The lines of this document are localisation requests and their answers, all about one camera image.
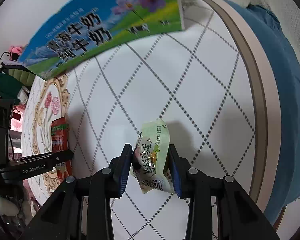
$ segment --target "silver bolt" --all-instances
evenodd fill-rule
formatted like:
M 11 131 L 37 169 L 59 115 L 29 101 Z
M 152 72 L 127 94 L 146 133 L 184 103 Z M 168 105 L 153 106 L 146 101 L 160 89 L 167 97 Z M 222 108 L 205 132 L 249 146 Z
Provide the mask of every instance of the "silver bolt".
M 190 169 L 188 170 L 188 172 L 189 172 L 190 174 L 197 174 L 197 173 L 198 173 L 198 170 L 197 170 L 196 168 L 190 168 Z
M 66 177 L 66 182 L 68 182 L 68 183 L 74 182 L 74 176 Z
M 102 170 L 102 173 L 103 174 L 109 174 L 111 172 L 111 169 L 110 168 L 104 168 L 103 170 Z
M 232 176 L 226 176 L 225 180 L 226 180 L 226 182 L 233 182 L 234 178 Z

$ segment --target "brown border stripe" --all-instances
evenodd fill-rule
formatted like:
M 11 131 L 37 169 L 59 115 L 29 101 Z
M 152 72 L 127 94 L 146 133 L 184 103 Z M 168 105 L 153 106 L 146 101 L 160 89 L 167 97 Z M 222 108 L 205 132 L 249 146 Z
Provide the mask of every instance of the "brown border stripe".
M 240 32 L 239 28 L 234 23 L 232 18 L 226 13 L 225 10 L 223 10 L 212 0 L 203 1 L 208 3 L 223 20 L 235 44 L 237 45 L 248 73 L 254 108 L 256 133 L 254 166 L 249 195 L 256 203 L 260 194 L 263 176 L 265 173 L 268 147 L 268 120 L 266 98 L 260 72 L 253 53 L 247 44 L 247 41 L 243 37 L 242 33 Z

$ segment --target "green snack packet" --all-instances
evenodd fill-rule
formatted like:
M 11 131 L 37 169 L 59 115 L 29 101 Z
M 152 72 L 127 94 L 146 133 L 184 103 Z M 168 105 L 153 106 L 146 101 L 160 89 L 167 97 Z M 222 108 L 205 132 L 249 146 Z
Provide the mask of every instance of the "green snack packet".
M 174 193 L 172 182 L 165 176 L 169 143 L 170 134 L 164 121 L 157 119 L 142 125 L 130 170 L 137 178 L 142 193 L 153 188 Z

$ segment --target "diamond pattern tablecloth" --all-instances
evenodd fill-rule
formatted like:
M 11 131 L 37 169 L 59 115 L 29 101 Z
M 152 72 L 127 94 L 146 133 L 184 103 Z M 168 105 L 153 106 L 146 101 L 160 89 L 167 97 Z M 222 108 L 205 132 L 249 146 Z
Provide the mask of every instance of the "diamond pattern tablecloth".
M 125 143 L 135 144 L 144 122 L 162 118 L 180 156 L 209 176 L 233 175 L 249 192 L 255 124 L 244 62 L 223 21 L 208 4 L 198 1 L 184 10 L 186 31 L 123 44 L 67 73 L 66 115 L 76 177 L 108 166 Z M 34 153 L 33 119 L 44 83 L 36 77 L 26 108 L 25 155 Z M 49 194 L 43 176 L 29 182 L 44 203 Z M 211 205 L 217 239 L 213 198 Z M 115 239 L 181 240 L 188 208 L 188 200 L 173 194 L 151 190 L 143 195 L 130 176 L 123 197 L 111 200 Z

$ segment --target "barcode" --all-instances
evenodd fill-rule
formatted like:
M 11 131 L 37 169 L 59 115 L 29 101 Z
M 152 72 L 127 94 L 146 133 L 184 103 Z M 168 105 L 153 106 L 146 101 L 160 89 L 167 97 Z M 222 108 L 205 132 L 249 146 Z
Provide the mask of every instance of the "barcode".
M 149 181 L 149 180 L 146 180 L 145 183 L 149 186 L 149 187 L 153 187 L 153 188 L 156 188 L 158 190 L 162 190 L 162 183 L 161 181 L 159 182 L 154 182 L 154 181 Z

